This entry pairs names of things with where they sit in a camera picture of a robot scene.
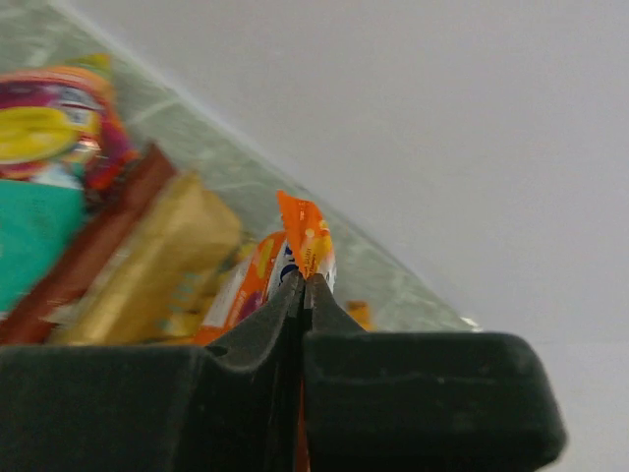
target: plastic packaging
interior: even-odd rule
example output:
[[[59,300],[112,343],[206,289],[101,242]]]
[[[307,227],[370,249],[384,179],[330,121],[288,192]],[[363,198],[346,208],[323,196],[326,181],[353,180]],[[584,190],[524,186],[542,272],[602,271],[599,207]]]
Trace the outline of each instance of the plastic packaging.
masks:
[[[261,307],[279,289],[287,274],[300,270],[304,278],[322,273],[334,285],[336,263],[327,223],[309,201],[277,193],[284,231],[264,238],[221,287],[203,318],[194,343],[206,345]],[[299,248],[295,253],[291,247]]]
[[[151,146],[146,157],[116,188],[110,202],[81,229],[50,272],[0,324],[0,343],[44,341],[56,326],[49,321],[51,316],[86,294],[155,196],[174,175],[175,169],[161,150]]]
[[[136,156],[108,55],[0,75],[0,178],[103,197]]]
[[[0,75],[0,314],[47,273],[136,153],[109,57]]]
[[[81,191],[0,180],[0,320],[86,222]]]
[[[55,344],[131,344],[194,334],[218,278],[242,239],[241,222],[200,176],[175,179],[138,232],[129,255],[94,287],[77,323]]]

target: chocolate bar wrapper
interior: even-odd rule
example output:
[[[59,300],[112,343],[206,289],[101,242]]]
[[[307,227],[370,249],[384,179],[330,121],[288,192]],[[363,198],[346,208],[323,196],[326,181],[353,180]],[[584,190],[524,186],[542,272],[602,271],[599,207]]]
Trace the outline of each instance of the chocolate bar wrapper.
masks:
[[[241,239],[240,220],[200,176],[179,176],[134,234],[129,255],[87,295],[77,323],[51,341],[133,344],[194,335]]]

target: packaged food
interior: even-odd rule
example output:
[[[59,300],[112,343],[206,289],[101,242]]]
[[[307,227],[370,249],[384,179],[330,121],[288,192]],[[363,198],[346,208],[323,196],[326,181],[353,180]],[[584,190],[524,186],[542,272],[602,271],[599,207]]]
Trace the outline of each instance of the packaged food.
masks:
[[[44,341],[56,325],[49,321],[50,317],[86,294],[107,261],[174,175],[175,169],[168,159],[158,147],[151,146],[145,158],[128,172],[101,212],[79,231],[50,272],[0,324],[0,343]]]
[[[221,287],[203,318],[194,343],[206,345],[261,307],[279,289],[286,275],[300,270],[307,278],[322,273],[332,288],[336,276],[334,250],[327,223],[309,201],[277,193],[284,231],[264,238]],[[291,247],[299,248],[294,253]]]
[[[313,202],[296,199],[281,190],[277,192],[277,201],[288,245],[293,248],[295,264],[304,279],[320,273],[333,290],[336,259],[330,228],[321,211]]]
[[[0,178],[102,197],[136,155],[108,55],[0,75]]]
[[[0,180],[0,319],[47,273],[86,220],[81,192]]]
[[[358,323],[363,329],[373,331],[372,313],[370,306],[363,300],[350,300],[346,304],[347,313]]]
[[[177,177],[132,236],[129,255],[86,295],[55,344],[130,344],[194,334],[238,252],[238,217],[194,172]]]

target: white background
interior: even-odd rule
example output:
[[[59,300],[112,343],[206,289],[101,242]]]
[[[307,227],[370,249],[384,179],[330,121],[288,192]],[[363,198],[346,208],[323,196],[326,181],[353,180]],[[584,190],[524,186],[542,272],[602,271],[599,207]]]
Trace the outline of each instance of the white background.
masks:
[[[629,3],[60,0],[460,312],[629,465]]]

